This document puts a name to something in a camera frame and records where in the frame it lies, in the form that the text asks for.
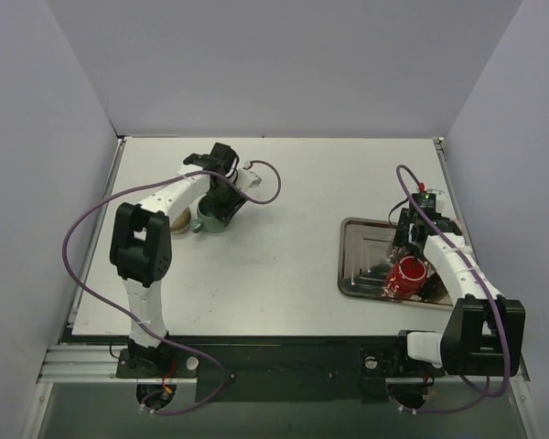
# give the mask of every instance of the black mounting plate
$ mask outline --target black mounting plate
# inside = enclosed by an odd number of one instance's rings
[[[196,378],[198,376],[198,368],[189,370],[186,366],[187,359],[193,357],[191,354],[177,349],[172,349],[171,352],[176,368],[175,373],[167,377],[165,369],[161,370],[156,364],[131,356],[128,349],[122,349],[116,367],[116,378]]]
[[[359,400],[386,402],[387,380],[418,378],[425,367],[406,357],[404,335],[356,337],[245,337],[245,336],[168,336],[190,348],[199,349],[219,360],[227,370],[227,385],[215,402],[324,402]],[[73,336],[70,343],[126,343],[127,337]],[[205,359],[199,359],[197,374],[184,368],[191,355],[177,351],[177,378],[197,377],[196,401],[211,393],[223,372]],[[377,368],[367,369],[366,358],[373,357]],[[118,378],[145,379],[163,376],[144,366],[130,368],[127,349],[121,352]],[[443,370],[430,367],[435,378]]]

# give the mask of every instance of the red wire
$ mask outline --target red wire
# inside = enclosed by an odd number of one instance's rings
[[[165,375],[163,377],[163,381],[162,381],[162,386],[163,386],[163,389],[165,389],[165,391],[167,393],[173,393],[173,391],[171,389],[169,389],[166,385],[165,385],[165,380],[167,378],[171,378],[173,376],[173,374],[175,373],[175,370],[177,370],[177,363],[175,360],[173,360],[173,362],[171,363],[171,370],[168,372],[167,375]]]

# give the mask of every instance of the black bracket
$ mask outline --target black bracket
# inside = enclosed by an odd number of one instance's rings
[[[461,236],[462,232],[456,222],[437,212],[436,194],[417,192],[413,194],[413,199],[438,229],[444,233],[455,233]],[[411,252],[420,252],[425,246],[427,238],[435,234],[435,231],[426,224],[413,206],[409,205],[408,209],[401,209],[397,230],[394,234],[393,247],[406,246]]]
[[[514,376],[521,363],[524,307],[520,301],[504,297],[496,300],[496,306],[506,333],[511,376]],[[484,322],[490,334],[482,334]],[[503,375],[501,339],[487,300],[472,296],[457,300],[441,341],[441,359],[444,369],[451,375]]]
[[[146,230],[140,240],[135,232]],[[171,234],[163,212],[149,212],[140,205],[123,203],[116,210],[110,262],[123,279],[134,279],[148,287],[167,274],[171,264]]]
[[[219,402],[386,402],[386,380],[418,378],[425,365],[406,358],[404,337],[191,337],[175,338],[220,360],[230,378]],[[443,371],[431,369],[435,377]],[[202,360],[198,400],[221,381]]]
[[[164,349],[164,357],[159,363],[154,363],[133,355],[129,349],[122,349],[116,367],[116,378],[196,378],[198,368],[187,368],[187,361],[191,357],[194,356],[188,352],[170,348]],[[168,376],[167,374],[173,369],[173,362],[175,362],[174,371]]]
[[[207,171],[225,176],[234,163],[239,160],[238,155],[229,146],[216,143],[210,154],[192,154],[183,163],[200,166]],[[221,178],[212,177],[210,190],[199,201],[198,210],[204,217],[216,218],[224,226],[227,226],[245,202],[246,198],[241,197]]]

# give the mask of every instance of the black joint housing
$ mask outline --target black joint housing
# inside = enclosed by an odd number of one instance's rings
[[[200,166],[207,171],[225,176],[234,163],[240,160],[229,146],[216,143],[210,154],[192,154],[183,163]],[[227,226],[234,214],[243,206],[246,198],[226,184],[221,178],[212,177],[210,190],[199,202],[199,211],[206,217],[213,217]]]
[[[444,233],[455,233],[456,235],[461,236],[462,232],[456,222],[437,212],[436,194],[417,192],[413,194],[413,199],[439,230]],[[413,242],[409,241],[409,231],[411,232]],[[411,252],[422,251],[425,247],[427,238],[435,234],[435,231],[423,218],[421,218],[416,209],[409,203],[408,209],[401,209],[397,230],[394,234],[393,247],[400,248],[406,246],[409,247]]]
[[[164,343],[159,344],[155,348],[140,346],[134,340],[128,338],[128,352],[130,353],[129,361],[133,365],[138,365],[145,369],[158,369],[161,373],[169,371],[171,360],[173,358],[172,350]]]
[[[135,232],[146,231],[146,238]],[[123,279],[133,279],[144,287],[161,280],[171,264],[171,235],[168,217],[149,212],[140,205],[123,203],[116,210],[110,262]]]
[[[504,297],[496,300],[496,306],[506,333],[511,376],[514,376],[521,363],[524,307],[520,301]],[[482,334],[484,322],[490,334]],[[451,375],[499,377],[504,374],[501,338],[486,299],[468,296],[457,300],[441,340],[441,359]]]

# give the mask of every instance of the metal frame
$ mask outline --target metal frame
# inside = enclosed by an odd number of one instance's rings
[[[115,157],[113,159],[112,167],[106,187],[104,190],[104,196],[107,197],[112,193],[113,185],[116,179],[118,168],[121,162],[122,153],[124,151],[125,138],[120,138]],[[436,146],[436,153],[439,162],[442,166],[442,171],[447,183],[450,197],[456,212],[457,218],[462,223],[464,234],[471,244],[471,239],[468,235],[468,229],[460,211],[458,200],[455,196],[454,189],[451,185],[451,180],[447,171],[446,159],[444,153],[444,139],[434,139]],[[95,250],[95,245],[102,229],[102,221],[105,215],[105,209],[102,209],[96,219],[93,233],[90,239],[89,248],[86,254],[84,264],[81,269],[81,279],[85,280],[92,263],[92,257]],[[23,436],[28,438],[38,437],[40,426],[43,422],[45,412],[48,405],[49,395],[52,389],[53,383],[63,382],[101,382],[101,383],[159,383],[160,379],[147,379],[147,380],[119,380],[115,377],[117,359],[110,356],[108,351],[108,343],[111,341],[114,343],[121,343],[121,346],[114,346],[113,352],[117,355],[122,348],[125,348],[126,337],[75,337],[71,334],[73,322],[79,305],[81,303],[82,290],[78,287],[76,289],[75,298],[73,300],[70,309],[70,318],[68,324],[65,327],[63,341],[70,342],[70,345],[57,345],[48,348],[45,356],[43,367],[40,371],[38,378],[38,384],[36,387],[31,406],[27,414],[27,421],[24,426]],[[222,348],[227,346],[272,346],[273,343],[289,343],[293,345],[297,344],[312,344],[312,343],[331,343],[338,342],[340,340],[355,341],[355,339],[364,340],[366,338],[373,339],[374,337],[180,337],[179,342],[189,343],[190,345],[196,345],[200,348],[211,348],[220,346]],[[96,343],[104,344],[104,346],[81,346],[76,343]],[[391,382],[407,381],[407,378],[388,379]],[[459,380],[458,377],[444,377],[441,380]],[[526,369],[522,367],[519,372],[519,376],[511,380],[512,398],[515,400],[518,415],[521,417],[524,430],[527,437],[538,438],[541,436],[541,431],[536,422],[534,415],[533,399],[528,387],[528,374]],[[173,379],[168,380],[170,383],[183,382],[188,384],[196,384],[197,379]]]
[[[124,146],[126,144],[126,137],[118,138],[118,145],[116,146],[116,152],[114,153],[112,166],[110,167],[110,172],[108,173],[108,178],[106,179],[106,186],[103,190],[102,198],[109,197],[112,195],[113,185],[116,181],[116,176],[118,175],[118,169],[120,168],[120,162],[122,160],[122,155],[124,153]],[[83,260],[83,265],[81,266],[80,279],[85,282],[90,268],[92,267],[93,255],[95,254],[96,245],[98,239],[100,238],[100,232],[102,231],[103,219],[106,215],[108,205],[104,205],[98,211],[95,222],[93,224],[93,229],[91,232],[90,242],[88,244],[88,250],[85,254],[85,259]],[[75,324],[75,319],[77,313],[80,309],[81,298],[83,296],[83,290],[80,286],[75,287],[75,292],[73,295],[73,302],[71,303],[71,308],[68,314],[66,327],[73,328]]]

